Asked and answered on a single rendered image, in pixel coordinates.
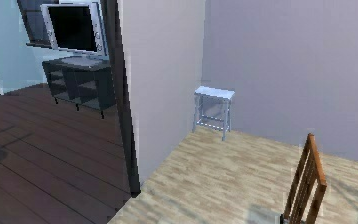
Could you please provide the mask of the brown wooden chair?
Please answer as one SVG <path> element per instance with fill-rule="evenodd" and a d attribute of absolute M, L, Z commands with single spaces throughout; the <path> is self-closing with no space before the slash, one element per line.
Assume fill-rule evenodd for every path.
<path fill-rule="evenodd" d="M 326 189 L 315 136 L 309 133 L 279 223 L 315 224 Z"/>

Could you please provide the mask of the white framed television set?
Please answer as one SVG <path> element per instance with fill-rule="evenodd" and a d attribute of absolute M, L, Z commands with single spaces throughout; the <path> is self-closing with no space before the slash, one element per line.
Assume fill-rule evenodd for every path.
<path fill-rule="evenodd" d="M 40 8 L 52 49 L 107 55 L 97 2 L 42 4 Z"/>

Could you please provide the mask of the dark door frame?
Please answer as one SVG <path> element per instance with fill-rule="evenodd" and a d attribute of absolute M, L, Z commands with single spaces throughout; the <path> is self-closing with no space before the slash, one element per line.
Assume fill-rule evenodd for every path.
<path fill-rule="evenodd" d="M 118 0 L 101 0 L 101 7 L 105 25 L 108 54 L 111 64 L 111 72 L 113 76 L 116 106 L 122 134 L 130 194 L 133 198 L 136 198 L 140 194 L 141 190 L 126 75 L 125 53 L 122 43 Z"/>

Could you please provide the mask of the white stool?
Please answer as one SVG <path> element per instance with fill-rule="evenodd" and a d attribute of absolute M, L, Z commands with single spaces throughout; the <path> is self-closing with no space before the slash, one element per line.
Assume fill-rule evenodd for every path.
<path fill-rule="evenodd" d="M 231 131 L 231 105 L 235 92 L 232 90 L 217 89 L 206 86 L 199 86 L 194 92 L 195 111 L 192 123 L 192 131 L 197 126 L 210 127 L 222 132 L 222 140 L 226 140 L 226 133 Z M 223 105 L 224 117 L 216 118 L 203 113 L 203 100 L 205 98 L 216 100 Z M 204 119 L 221 122 L 222 126 L 214 126 L 204 122 Z"/>

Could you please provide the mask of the dark window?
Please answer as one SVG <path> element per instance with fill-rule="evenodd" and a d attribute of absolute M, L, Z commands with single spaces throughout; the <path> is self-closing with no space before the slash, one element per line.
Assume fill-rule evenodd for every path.
<path fill-rule="evenodd" d="M 51 48 L 44 19 L 42 4 L 58 4 L 59 0 L 16 0 L 26 29 L 29 42 L 27 46 Z"/>

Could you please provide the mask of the black television stand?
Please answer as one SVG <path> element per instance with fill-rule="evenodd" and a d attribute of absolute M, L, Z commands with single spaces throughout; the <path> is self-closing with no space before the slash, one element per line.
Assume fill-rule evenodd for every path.
<path fill-rule="evenodd" d="M 111 66 L 108 60 L 70 56 L 42 62 L 51 96 L 58 103 L 73 103 L 104 111 L 116 104 Z"/>

